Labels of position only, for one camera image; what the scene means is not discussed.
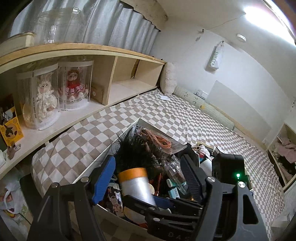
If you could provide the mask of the silver roll with orange cap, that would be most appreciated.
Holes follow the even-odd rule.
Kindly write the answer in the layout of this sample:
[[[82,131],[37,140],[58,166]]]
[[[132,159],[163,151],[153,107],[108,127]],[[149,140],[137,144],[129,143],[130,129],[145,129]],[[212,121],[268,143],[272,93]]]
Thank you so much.
[[[118,174],[123,196],[130,195],[145,203],[156,206],[149,188],[149,180],[145,168],[132,168]]]

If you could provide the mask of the white storage box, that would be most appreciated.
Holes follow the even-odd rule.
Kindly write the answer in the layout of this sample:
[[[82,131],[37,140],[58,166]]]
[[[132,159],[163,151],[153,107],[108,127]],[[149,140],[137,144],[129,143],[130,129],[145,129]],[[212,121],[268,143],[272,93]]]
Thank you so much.
[[[160,150],[168,154],[168,157],[162,161],[162,165],[165,168],[165,174],[158,175],[153,180],[148,179],[149,188],[153,196],[176,199],[179,198],[179,190],[189,190],[181,170],[181,157],[184,154],[188,154],[194,164],[198,166],[196,155],[189,145],[180,144],[173,138],[141,119],[133,123],[126,131],[119,135],[116,140],[127,133],[130,133],[131,135],[139,134],[148,140],[151,140]],[[85,183],[86,195],[95,210],[104,210],[108,215],[116,218],[117,220],[126,222],[129,228],[136,228],[147,232],[148,226],[145,221],[145,216],[132,211],[123,204],[124,196],[122,194],[118,175],[115,173],[115,170],[102,201],[96,205],[92,202],[93,186],[91,184],[91,173],[95,168],[102,165],[108,155],[114,156],[116,147],[113,146],[113,143],[99,155],[89,168],[83,172],[80,181]]]

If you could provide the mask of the black feather duster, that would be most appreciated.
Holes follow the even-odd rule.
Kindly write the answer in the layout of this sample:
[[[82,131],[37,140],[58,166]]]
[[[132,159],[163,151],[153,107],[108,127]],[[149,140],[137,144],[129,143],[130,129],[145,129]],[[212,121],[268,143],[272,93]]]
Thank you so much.
[[[116,147],[114,157],[117,175],[132,168],[145,168],[149,180],[165,174],[162,161],[168,157],[168,154],[160,150],[151,140],[139,134],[127,133],[119,137],[113,146]]]

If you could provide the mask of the long bolster pillow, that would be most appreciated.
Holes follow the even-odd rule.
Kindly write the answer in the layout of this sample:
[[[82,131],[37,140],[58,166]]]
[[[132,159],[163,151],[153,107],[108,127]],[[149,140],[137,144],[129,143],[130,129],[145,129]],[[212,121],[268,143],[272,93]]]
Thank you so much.
[[[189,102],[191,105],[199,109],[201,112],[207,114],[208,116],[218,121],[220,124],[224,125],[230,130],[234,130],[234,127],[235,127],[234,122],[229,120],[229,118],[227,118],[217,109],[215,109],[213,106],[211,106],[210,104],[207,104],[203,99],[201,99],[197,95],[179,86],[175,87],[174,95]]]

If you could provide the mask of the clothes shelf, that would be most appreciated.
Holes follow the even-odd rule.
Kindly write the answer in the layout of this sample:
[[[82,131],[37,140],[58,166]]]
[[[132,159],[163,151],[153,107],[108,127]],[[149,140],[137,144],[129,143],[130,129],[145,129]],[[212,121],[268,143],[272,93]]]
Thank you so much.
[[[283,192],[295,183],[295,131],[284,123],[267,149]]]

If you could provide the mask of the fluffy white pillow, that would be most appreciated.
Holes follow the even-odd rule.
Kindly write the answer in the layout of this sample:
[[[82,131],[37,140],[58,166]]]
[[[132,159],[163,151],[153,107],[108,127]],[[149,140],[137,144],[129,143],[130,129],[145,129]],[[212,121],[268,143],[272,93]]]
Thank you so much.
[[[171,96],[177,86],[175,66],[173,63],[167,62],[163,67],[160,88],[164,95]]]

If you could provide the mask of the red doll in case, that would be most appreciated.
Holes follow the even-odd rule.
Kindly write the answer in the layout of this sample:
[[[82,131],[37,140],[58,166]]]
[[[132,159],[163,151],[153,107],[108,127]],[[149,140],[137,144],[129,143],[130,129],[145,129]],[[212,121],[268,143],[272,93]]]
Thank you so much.
[[[58,97],[60,109],[84,108],[90,99],[93,61],[58,63]]]

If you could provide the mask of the white doll in case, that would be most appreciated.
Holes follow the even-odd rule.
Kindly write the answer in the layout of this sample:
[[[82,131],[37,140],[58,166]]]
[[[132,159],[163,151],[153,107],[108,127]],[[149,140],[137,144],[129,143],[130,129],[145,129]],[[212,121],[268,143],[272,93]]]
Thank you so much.
[[[16,75],[24,122],[28,128],[44,130],[60,117],[58,64]]]

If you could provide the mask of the wooden shelf unit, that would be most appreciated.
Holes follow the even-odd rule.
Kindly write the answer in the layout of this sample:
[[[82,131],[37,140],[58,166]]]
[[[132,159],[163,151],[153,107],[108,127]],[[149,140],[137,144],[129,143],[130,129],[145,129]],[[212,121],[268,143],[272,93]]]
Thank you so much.
[[[156,87],[164,62],[116,47],[48,44],[1,57],[1,97],[12,94],[18,121],[3,132],[21,136],[6,175],[51,138],[113,104]]]

